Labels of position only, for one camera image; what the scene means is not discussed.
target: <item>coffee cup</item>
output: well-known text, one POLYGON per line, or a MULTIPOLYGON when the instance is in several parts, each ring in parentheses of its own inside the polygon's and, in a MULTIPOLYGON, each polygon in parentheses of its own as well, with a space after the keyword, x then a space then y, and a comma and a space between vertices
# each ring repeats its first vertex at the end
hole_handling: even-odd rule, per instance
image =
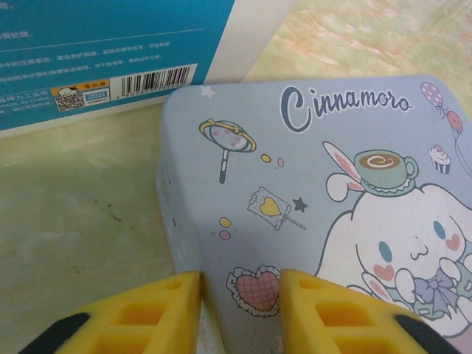
POLYGON ((413 158, 388 150, 358 153, 354 165, 364 182, 385 190, 399 187, 418 175, 418 164, 413 158))

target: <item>yellow foam pad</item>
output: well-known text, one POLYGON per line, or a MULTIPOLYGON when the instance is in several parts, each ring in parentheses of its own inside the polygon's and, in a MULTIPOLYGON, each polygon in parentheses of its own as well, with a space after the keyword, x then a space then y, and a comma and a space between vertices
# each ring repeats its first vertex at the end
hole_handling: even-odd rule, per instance
POLYGON ((80 308, 90 319, 55 354, 194 354, 200 287, 186 272, 80 308))
POLYGON ((280 272, 285 354, 424 354, 396 321, 414 313, 301 271, 280 272))

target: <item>bunny ears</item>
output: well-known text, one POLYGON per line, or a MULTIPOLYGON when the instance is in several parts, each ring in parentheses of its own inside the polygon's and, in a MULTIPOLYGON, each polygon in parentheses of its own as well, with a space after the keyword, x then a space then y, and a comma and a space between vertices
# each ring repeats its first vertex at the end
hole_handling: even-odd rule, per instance
POLYGON ((334 201, 343 201, 349 190, 363 191, 361 177, 354 164, 336 146, 323 142, 323 147, 333 161, 346 173, 334 173, 326 181, 327 194, 334 201))

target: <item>red balloon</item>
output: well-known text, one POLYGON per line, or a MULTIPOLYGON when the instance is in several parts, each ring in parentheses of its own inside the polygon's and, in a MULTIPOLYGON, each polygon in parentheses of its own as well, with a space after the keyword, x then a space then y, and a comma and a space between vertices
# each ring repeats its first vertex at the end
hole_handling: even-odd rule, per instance
POLYGON ((446 114, 446 116, 449 120, 449 124, 455 131, 461 133, 464 130, 464 125, 462 124, 462 120, 460 120, 456 112, 449 111, 446 114))

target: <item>barcode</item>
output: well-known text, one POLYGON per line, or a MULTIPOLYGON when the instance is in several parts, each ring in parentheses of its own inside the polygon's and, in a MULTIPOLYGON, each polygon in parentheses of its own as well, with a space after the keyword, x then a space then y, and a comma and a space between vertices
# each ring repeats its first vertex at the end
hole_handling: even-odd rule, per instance
POLYGON ((144 72, 110 79, 112 100, 175 89, 189 85, 195 74, 196 64, 144 72))

